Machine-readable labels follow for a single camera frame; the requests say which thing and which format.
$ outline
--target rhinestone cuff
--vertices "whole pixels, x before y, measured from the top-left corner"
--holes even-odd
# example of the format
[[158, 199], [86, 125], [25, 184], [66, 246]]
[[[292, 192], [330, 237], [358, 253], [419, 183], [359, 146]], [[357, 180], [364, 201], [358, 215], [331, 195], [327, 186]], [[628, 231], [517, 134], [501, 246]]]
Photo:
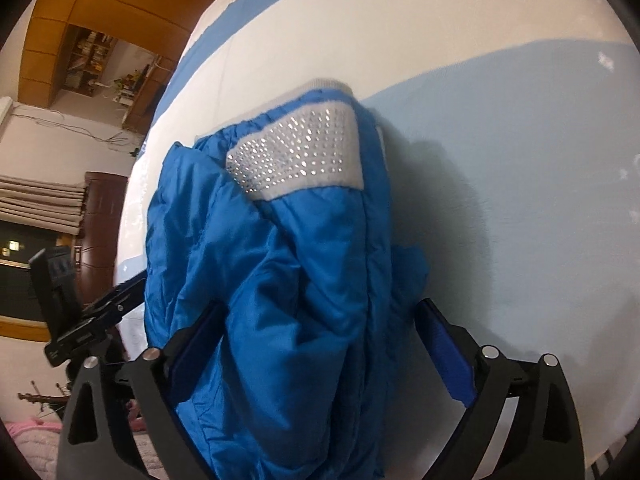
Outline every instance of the rhinestone cuff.
[[355, 113], [340, 101], [300, 107], [240, 139], [226, 170], [252, 200], [310, 187], [363, 189]]

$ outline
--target curtain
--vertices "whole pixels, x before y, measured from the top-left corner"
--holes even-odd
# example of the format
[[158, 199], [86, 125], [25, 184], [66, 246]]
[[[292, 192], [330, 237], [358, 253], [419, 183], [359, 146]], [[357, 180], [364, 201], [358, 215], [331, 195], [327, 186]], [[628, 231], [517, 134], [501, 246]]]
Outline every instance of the curtain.
[[0, 220], [77, 235], [84, 186], [0, 175]]

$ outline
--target wooden cabinet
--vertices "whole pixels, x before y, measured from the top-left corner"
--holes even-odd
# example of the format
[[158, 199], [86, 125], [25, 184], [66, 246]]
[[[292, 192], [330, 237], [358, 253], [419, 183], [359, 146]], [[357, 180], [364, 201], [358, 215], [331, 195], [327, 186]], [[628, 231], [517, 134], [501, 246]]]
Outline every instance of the wooden cabinet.
[[120, 216], [127, 178], [90, 171], [86, 209], [78, 237], [78, 285], [85, 305], [98, 300], [113, 286]]
[[[79, 28], [136, 44], [175, 64], [212, 1], [37, 0], [24, 43], [18, 100], [39, 107], [52, 104], [64, 83], [73, 48], [69, 39]], [[154, 91], [153, 83], [148, 84], [141, 99]], [[136, 116], [142, 120], [144, 114], [132, 110], [132, 120]]]
[[146, 135], [151, 127], [158, 102], [174, 73], [174, 69], [175, 62], [164, 58], [156, 59], [124, 118], [123, 128]]

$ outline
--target metal screw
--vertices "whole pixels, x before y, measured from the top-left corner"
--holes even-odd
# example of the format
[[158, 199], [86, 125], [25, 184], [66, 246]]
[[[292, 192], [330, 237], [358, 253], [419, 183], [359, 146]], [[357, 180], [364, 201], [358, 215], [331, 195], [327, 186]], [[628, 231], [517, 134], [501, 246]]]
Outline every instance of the metal screw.
[[95, 355], [92, 355], [91, 357], [88, 357], [87, 359], [84, 360], [84, 363], [82, 364], [85, 368], [95, 368], [95, 365], [98, 364], [98, 358]]
[[500, 351], [495, 346], [487, 345], [482, 347], [482, 355], [487, 359], [495, 359], [500, 355]]
[[558, 358], [553, 354], [545, 354], [542, 360], [547, 366], [558, 366]]
[[160, 349], [159, 348], [147, 348], [144, 352], [142, 352], [142, 358], [145, 361], [155, 361], [160, 357]]

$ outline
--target blue paint stripe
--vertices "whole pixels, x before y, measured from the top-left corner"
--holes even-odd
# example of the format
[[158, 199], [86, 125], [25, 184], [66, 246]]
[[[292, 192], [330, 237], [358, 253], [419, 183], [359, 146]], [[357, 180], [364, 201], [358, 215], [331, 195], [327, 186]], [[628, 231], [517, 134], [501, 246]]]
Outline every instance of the blue paint stripe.
[[198, 38], [184, 55], [174, 76], [160, 99], [154, 115], [154, 122], [167, 110], [176, 96], [182, 91], [191, 76], [202, 63], [217, 51], [226, 40], [241, 30], [252, 19], [279, 0], [236, 0], [220, 14], [220, 17]]

